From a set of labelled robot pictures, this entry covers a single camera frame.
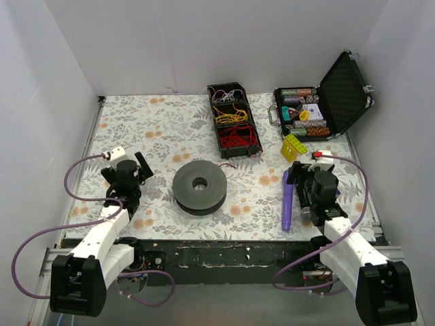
gray floor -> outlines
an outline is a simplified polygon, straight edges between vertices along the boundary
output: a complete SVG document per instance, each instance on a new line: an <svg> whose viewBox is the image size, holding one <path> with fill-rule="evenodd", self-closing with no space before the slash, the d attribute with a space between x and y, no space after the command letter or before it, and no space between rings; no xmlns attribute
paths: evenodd
<svg viewBox="0 0 435 326"><path fill-rule="evenodd" d="M145 288L141 296L161 300L169 288ZM49 312L44 326L54 326L59 314ZM70 325L66 316L61 325ZM363 325L350 292L318 297L288 293L272 285L178 285L174 296L159 308L127 299L110 287L101 315L76 317L77 326L176 325Z"/></svg>

teal object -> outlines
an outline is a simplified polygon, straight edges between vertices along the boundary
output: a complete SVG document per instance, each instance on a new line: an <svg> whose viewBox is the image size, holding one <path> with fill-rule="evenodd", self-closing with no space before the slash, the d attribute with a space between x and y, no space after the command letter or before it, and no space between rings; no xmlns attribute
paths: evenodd
<svg viewBox="0 0 435 326"><path fill-rule="evenodd" d="M290 122L290 114L288 113L288 107L281 107L281 111L283 113L284 122Z"/></svg>

red wire bundle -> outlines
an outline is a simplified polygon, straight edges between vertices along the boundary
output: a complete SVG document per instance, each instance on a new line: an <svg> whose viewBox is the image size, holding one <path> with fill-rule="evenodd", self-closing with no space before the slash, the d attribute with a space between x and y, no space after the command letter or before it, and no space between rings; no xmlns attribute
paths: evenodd
<svg viewBox="0 0 435 326"><path fill-rule="evenodd" d="M219 132L219 136L220 145L222 146L222 148L249 146L260 147L258 144L257 134L254 128L249 124L237 124L234 127L230 127L228 129L225 129L224 131Z"/></svg>

spool center hole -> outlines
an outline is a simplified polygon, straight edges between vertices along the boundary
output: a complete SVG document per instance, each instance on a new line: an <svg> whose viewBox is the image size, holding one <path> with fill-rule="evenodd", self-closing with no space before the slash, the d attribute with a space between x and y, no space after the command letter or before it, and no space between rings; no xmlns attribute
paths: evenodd
<svg viewBox="0 0 435 326"><path fill-rule="evenodd" d="M207 180L202 177L195 178L192 182L192 186L195 190L203 191L207 188Z"/></svg>

robotic arm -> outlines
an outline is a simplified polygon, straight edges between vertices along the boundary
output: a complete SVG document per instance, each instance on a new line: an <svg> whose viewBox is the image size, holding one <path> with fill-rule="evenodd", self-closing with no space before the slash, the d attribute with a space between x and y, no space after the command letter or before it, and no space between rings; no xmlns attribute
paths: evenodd
<svg viewBox="0 0 435 326"><path fill-rule="evenodd" d="M121 271L137 270L143 263L134 239L117 241L117 238L139 207L139 186L152 177L153 172L140 152L135 154L140 165L131 160L122 147L114 148L106 156L111 165L101 171L110 184L106 197L121 200L123 209L115 217L94 226L68 255L54 259L50 290L52 311L98 316L104 307L107 288ZM100 219L113 215L119 209L117 205L106 201Z"/></svg>
<svg viewBox="0 0 435 326"><path fill-rule="evenodd" d="M287 179L287 184L296 186L302 214L308 214L324 234L311 239L315 250L351 230L344 240L319 254L320 262L350 290L365 325L415 321L417 309L409 269L402 261L390 261L351 229L347 214L336 202L334 160L321 154L331 156L330 151L320 151L313 154L314 164L294 162Z"/></svg>

